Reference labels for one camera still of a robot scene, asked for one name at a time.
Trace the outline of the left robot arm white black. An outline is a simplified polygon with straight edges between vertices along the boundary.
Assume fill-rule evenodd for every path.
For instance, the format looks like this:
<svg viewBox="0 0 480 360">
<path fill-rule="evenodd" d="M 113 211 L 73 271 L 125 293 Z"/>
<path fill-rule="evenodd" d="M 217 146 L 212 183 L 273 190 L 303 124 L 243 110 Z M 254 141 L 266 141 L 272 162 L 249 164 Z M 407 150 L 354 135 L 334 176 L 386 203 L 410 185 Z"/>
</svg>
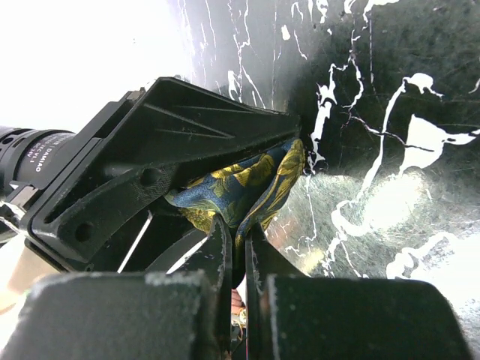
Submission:
<svg viewBox="0 0 480 360">
<path fill-rule="evenodd" d="M 108 103 L 80 132 L 1 129 L 1 220 L 66 269 L 173 188 L 295 137 L 296 115 L 175 77 Z"/>
</svg>

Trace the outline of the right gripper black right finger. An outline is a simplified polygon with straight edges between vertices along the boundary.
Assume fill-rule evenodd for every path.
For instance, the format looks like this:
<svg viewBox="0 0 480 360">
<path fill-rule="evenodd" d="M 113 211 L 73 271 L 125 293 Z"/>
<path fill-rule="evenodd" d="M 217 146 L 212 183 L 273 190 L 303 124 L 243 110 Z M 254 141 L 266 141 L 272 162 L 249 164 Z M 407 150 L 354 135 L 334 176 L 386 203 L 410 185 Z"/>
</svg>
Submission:
<svg viewBox="0 0 480 360">
<path fill-rule="evenodd" d="M 249 359 L 471 359 L 446 298 L 417 280 L 308 277 L 260 226 L 244 246 Z"/>
</svg>

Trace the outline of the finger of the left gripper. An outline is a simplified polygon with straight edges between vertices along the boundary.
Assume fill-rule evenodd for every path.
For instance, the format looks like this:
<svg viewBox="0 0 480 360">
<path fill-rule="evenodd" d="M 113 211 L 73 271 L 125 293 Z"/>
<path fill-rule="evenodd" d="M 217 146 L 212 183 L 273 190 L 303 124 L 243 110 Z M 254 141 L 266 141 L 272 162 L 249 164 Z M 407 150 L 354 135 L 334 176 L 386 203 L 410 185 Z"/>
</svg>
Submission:
<svg viewBox="0 0 480 360">
<path fill-rule="evenodd" d="M 79 133 L 28 153 L 35 190 L 20 227 L 57 259 L 86 263 L 122 226 L 190 180 L 299 133 L 300 119 L 172 77 L 108 103 Z"/>
</svg>

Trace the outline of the blue yellow floral tie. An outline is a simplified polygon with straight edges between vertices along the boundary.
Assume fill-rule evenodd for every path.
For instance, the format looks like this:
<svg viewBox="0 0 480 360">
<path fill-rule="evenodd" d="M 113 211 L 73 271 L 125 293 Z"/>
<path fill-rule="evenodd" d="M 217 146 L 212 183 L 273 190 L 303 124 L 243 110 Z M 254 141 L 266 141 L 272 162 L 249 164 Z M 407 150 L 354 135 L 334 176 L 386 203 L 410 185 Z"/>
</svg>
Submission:
<svg viewBox="0 0 480 360">
<path fill-rule="evenodd" d="M 181 190 L 172 190 L 165 199 L 205 233 L 213 217 L 220 215 L 234 235 L 235 247 L 240 248 L 253 225 L 260 224 L 263 229 L 269 226 L 304 166 L 303 142 L 293 138 L 211 172 Z"/>
</svg>

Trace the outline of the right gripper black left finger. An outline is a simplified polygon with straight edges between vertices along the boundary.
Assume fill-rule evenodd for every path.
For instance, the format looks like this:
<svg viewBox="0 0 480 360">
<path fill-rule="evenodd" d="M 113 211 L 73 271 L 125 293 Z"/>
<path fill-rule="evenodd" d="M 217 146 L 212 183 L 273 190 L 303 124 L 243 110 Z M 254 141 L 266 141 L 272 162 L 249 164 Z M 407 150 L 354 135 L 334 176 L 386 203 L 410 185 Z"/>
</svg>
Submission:
<svg viewBox="0 0 480 360">
<path fill-rule="evenodd" d="M 55 274 L 31 287 L 3 359 L 228 359 L 231 236 L 221 217 L 208 268 Z"/>
</svg>

